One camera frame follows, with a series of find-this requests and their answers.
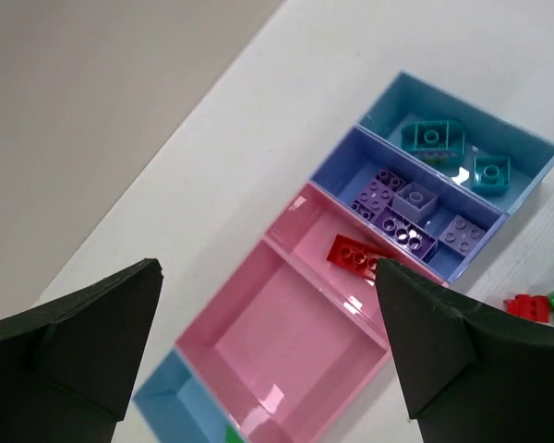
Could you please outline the green lego brick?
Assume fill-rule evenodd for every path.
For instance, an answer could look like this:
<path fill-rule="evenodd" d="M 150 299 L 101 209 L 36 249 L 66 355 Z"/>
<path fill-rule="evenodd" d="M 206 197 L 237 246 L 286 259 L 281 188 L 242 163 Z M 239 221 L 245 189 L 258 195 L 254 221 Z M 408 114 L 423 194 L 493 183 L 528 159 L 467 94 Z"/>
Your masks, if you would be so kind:
<path fill-rule="evenodd" d="M 231 427 L 226 427 L 225 443 L 245 443 L 239 434 Z"/>

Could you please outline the lilac square lego brick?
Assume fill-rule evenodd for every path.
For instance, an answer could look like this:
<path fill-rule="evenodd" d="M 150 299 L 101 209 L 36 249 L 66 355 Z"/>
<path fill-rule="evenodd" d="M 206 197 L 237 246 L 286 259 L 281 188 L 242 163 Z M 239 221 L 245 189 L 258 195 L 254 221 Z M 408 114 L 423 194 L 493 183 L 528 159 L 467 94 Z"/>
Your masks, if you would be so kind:
<path fill-rule="evenodd" d="M 434 212 L 439 196 L 412 182 L 399 190 L 391 201 L 391 208 L 414 223 L 420 223 Z"/>

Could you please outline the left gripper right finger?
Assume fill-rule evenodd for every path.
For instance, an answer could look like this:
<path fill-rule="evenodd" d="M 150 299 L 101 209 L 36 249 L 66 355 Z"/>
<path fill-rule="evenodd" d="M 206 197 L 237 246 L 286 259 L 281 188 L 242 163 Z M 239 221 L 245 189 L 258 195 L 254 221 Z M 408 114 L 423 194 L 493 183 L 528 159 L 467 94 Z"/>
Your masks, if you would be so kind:
<path fill-rule="evenodd" d="M 376 291 L 411 419 L 426 442 L 554 442 L 554 328 L 383 258 Z"/>

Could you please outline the purple blue bin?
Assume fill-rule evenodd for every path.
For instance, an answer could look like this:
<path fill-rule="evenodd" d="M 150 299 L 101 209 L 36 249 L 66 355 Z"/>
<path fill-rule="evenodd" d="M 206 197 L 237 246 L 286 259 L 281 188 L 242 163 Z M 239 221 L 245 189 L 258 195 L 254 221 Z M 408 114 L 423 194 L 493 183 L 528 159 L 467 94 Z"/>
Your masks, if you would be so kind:
<path fill-rule="evenodd" d="M 345 136 L 312 180 L 447 283 L 458 279 L 507 219 L 358 127 Z"/>

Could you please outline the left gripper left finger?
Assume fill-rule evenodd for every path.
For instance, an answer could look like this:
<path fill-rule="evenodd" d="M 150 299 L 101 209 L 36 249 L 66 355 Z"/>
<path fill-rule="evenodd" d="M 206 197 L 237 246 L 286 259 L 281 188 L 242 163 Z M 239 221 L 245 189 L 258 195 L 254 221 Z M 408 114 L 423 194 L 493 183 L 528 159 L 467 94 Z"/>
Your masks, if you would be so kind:
<path fill-rule="evenodd" d="M 109 442 L 123 421 L 163 286 L 145 258 L 0 320 L 0 442 Z"/>

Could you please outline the large pink bin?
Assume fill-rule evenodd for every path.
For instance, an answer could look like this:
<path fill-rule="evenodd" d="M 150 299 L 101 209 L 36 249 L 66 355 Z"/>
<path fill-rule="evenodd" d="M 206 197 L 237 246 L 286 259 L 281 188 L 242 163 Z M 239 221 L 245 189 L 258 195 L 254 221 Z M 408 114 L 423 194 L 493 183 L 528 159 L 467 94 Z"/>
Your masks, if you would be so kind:
<path fill-rule="evenodd" d="M 176 346 L 250 442 L 316 442 L 391 354 L 260 241 Z"/>

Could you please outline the light blue bin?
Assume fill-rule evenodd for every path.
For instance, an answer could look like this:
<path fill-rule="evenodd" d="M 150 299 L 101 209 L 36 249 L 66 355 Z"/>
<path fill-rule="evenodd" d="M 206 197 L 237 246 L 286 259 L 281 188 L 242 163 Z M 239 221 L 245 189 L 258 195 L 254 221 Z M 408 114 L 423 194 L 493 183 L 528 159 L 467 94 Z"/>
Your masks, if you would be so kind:
<path fill-rule="evenodd" d="M 402 72 L 359 124 L 513 214 L 554 166 L 554 142 Z"/>
<path fill-rule="evenodd" d="M 248 441 L 247 423 L 237 425 L 174 347 L 133 396 L 160 442 L 225 442 L 231 426 Z"/>

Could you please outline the small pink bin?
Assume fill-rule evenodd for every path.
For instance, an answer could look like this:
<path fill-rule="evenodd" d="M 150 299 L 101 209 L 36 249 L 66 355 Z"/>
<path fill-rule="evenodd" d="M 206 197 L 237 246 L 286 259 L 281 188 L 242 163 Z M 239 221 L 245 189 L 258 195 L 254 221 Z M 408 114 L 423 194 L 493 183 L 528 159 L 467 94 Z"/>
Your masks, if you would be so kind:
<path fill-rule="evenodd" d="M 276 218 L 266 239 L 300 264 L 338 305 L 372 329 L 383 327 L 375 288 L 381 258 L 393 258 L 434 282 L 441 281 L 423 263 L 310 183 Z"/>

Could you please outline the dark purple lego brick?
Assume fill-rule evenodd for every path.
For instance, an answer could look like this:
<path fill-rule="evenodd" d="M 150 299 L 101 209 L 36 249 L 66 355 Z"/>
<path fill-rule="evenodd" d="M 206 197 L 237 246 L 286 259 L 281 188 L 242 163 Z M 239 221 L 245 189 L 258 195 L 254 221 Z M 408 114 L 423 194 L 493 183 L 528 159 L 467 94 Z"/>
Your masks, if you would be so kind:
<path fill-rule="evenodd" d="M 401 248 L 424 262 L 428 262 L 436 252 L 438 242 L 435 237 L 390 207 L 386 207 L 373 224 Z"/>

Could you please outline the red lego plate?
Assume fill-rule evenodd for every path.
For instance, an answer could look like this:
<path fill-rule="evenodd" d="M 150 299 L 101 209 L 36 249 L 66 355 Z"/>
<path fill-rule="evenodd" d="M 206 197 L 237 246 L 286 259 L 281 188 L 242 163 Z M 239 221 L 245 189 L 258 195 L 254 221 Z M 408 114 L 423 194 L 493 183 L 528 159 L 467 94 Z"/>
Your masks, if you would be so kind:
<path fill-rule="evenodd" d="M 378 263 L 384 258 L 393 258 L 393 255 L 382 247 L 341 234 L 335 235 L 326 256 L 326 260 L 335 268 L 367 281 L 376 280 Z"/>

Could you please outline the right light blue bin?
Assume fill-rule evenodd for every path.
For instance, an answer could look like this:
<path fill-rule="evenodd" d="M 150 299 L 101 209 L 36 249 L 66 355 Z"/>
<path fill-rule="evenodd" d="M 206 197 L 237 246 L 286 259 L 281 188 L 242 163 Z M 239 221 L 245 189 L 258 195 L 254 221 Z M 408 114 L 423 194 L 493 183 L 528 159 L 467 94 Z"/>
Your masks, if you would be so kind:
<path fill-rule="evenodd" d="M 554 142 L 402 72 L 359 124 L 513 214 L 554 166 Z"/>

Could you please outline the purple lego plate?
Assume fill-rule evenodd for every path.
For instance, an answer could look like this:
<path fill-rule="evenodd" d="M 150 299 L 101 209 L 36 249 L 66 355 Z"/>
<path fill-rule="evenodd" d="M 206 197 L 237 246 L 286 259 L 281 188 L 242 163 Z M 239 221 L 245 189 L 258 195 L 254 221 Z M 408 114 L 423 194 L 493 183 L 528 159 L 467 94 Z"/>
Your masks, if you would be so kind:
<path fill-rule="evenodd" d="M 402 177 L 381 168 L 355 197 L 351 209 L 366 222 L 373 222 L 405 185 Z"/>

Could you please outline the left light blue bin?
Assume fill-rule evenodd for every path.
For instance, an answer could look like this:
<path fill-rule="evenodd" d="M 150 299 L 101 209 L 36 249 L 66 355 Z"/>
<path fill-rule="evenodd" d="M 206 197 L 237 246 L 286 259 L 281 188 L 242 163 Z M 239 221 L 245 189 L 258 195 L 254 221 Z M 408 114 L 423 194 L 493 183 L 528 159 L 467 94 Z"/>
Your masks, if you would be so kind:
<path fill-rule="evenodd" d="M 247 423 L 237 425 L 174 347 L 133 396 L 160 442 L 225 442 L 231 426 L 248 441 Z"/>

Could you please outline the lilac flat lego plate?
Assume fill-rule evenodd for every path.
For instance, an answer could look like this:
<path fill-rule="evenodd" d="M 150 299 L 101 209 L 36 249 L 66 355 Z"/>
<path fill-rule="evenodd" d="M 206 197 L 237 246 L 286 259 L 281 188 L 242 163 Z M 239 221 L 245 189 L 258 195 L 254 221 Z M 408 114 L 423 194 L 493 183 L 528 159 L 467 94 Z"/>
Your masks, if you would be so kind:
<path fill-rule="evenodd" d="M 441 233 L 439 241 L 462 257 L 467 257 L 486 233 L 484 229 L 456 215 Z"/>

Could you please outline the teal rounded lego brick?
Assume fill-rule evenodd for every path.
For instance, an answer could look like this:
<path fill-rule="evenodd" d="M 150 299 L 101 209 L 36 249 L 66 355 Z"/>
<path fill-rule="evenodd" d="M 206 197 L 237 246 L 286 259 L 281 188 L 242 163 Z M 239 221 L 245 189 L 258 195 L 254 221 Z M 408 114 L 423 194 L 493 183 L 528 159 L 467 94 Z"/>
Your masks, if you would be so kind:
<path fill-rule="evenodd" d="M 401 149 L 422 162 L 459 165 L 465 155 L 464 126 L 453 120 L 406 125 L 401 131 Z"/>

